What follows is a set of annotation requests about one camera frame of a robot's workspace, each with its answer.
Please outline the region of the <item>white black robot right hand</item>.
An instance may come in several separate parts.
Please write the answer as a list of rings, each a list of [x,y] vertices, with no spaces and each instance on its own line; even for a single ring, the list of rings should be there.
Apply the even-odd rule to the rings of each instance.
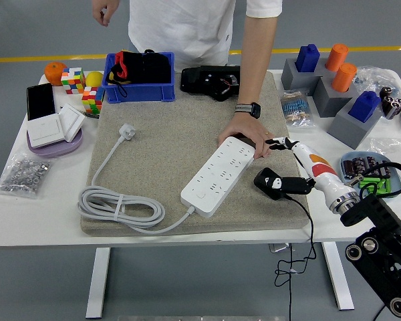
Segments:
[[[313,179],[314,187],[324,193],[325,204],[333,213],[344,213],[344,207],[352,207],[360,202],[356,190],[345,185],[331,165],[306,144],[288,137],[272,138],[265,142],[272,150],[287,149],[293,152],[309,178]]]

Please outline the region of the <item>person's right hand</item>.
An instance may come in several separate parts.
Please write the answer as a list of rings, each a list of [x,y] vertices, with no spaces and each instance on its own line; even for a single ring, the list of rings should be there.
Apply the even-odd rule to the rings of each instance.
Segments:
[[[107,27],[119,7],[120,0],[91,0],[91,4],[93,18],[101,26]]]

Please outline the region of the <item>person's left hand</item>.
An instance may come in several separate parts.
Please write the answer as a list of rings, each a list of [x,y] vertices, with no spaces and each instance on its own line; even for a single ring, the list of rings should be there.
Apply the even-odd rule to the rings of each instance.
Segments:
[[[274,134],[266,129],[259,120],[247,112],[236,112],[225,129],[218,135],[217,144],[220,146],[227,137],[242,134],[255,145],[254,159],[271,155],[267,140],[274,138]]]

